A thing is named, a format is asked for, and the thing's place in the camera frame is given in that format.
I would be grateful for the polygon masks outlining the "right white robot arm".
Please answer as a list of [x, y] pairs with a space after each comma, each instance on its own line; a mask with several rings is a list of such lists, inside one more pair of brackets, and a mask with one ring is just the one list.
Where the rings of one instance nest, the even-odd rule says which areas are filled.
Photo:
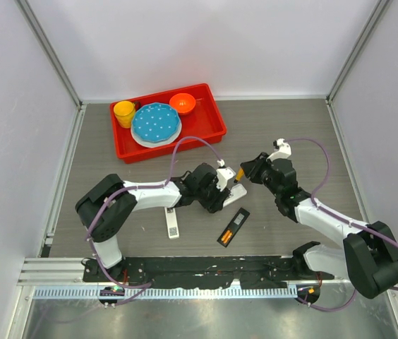
[[291, 160], [270, 160], [267, 153], [241, 163], [241, 172], [262, 184], [275, 197], [279, 212], [331, 239], [337, 248], [321, 244], [303, 246], [292, 262], [295, 276], [306, 279], [315, 272], [350, 280], [364, 297], [373, 299], [398, 284], [398, 244], [383, 222], [366, 224], [328, 208], [302, 189]]

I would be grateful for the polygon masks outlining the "orange handled screwdriver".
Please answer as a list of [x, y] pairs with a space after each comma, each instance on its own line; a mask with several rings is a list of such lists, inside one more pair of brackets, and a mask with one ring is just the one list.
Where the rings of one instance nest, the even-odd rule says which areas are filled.
[[244, 177], [245, 177], [245, 172], [242, 168], [240, 168], [234, 178], [234, 183], [235, 184], [239, 183]]

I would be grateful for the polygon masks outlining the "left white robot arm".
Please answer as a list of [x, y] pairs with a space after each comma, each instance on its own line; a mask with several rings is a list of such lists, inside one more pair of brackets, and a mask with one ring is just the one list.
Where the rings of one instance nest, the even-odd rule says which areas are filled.
[[216, 213], [230, 196], [227, 184], [234, 176], [235, 171], [229, 167], [215, 169], [207, 163], [162, 182], [133, 183], [121, 180], [117, 174], [107, 175], [75, 206], [99, 261], [99, 274], [109, 282], [123, 275], [123, 255], [116, 234], [131, 213], [180, 208], [195, 201], [207, 212]]

